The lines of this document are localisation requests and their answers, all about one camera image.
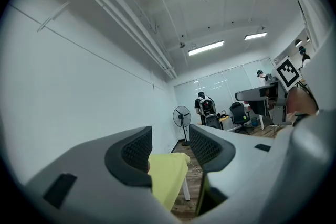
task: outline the yellow towel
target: yellow towel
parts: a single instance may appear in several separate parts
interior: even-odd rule
[[[184,153],[151,154],[148,174],[152,177],[153,195],[171,210],[188,172],[190,157]]]

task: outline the ceiling light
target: ceiling light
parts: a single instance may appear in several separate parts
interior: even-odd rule
[[[252,34],[252,35],[247,35],[245,37],[245,40],[249,40],[249,39],[252,39],[252,38],[257,38],[257,37],[265,37],[267,35],[267,32],[264,32],[264,33],[257,33],[257,34]]]
[[[216,84],[222,83],[222,82],[224,82],[224,81],[227,81],[227,80],[223,80],[223,81],[217,82]]]
[[[300,39],[295,40],[295,47],[298,47],[302,41]]]
[[[203,89],[203,88],[206,88],[206,86],[205,86],[205,87],[198,88],[198,89],[195,89],[194,91],[197,91],[197,90],[200,90],[200,89]]]
[[[188,53],[189,53],[189,56],[191,56],[191,55],[198,54],[198,53],[206,51],[206,50],[210,50],[210,49],[213,49],[213,48],[220,47],[223,44],[224,44],[224,41],[220,41],[220,42],[217,42],[217,43],[213,43],[213,44],[210,44],[210,45],[203,46],[201,48],[190,50]]]

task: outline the electric fan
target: electric fan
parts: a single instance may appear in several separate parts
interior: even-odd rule
[[[173,120],[178,127],[183,128],[185,142],[182,142],[182,146],[189,146],[189,141],[187,140],[184,129],[187,128],[187,126],[190,124],[191,115],[189,109],[185,106],[178,106],[174,110]]]

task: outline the blue bin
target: blue bin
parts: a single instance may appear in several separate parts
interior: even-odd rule
[[[257,117],[253,117],[253,118],[251,118],[251,122],[252,122],[252,126],[253,126],[253,127],[257,127],[257,126],[258,126],[258,120],[257,120]]]

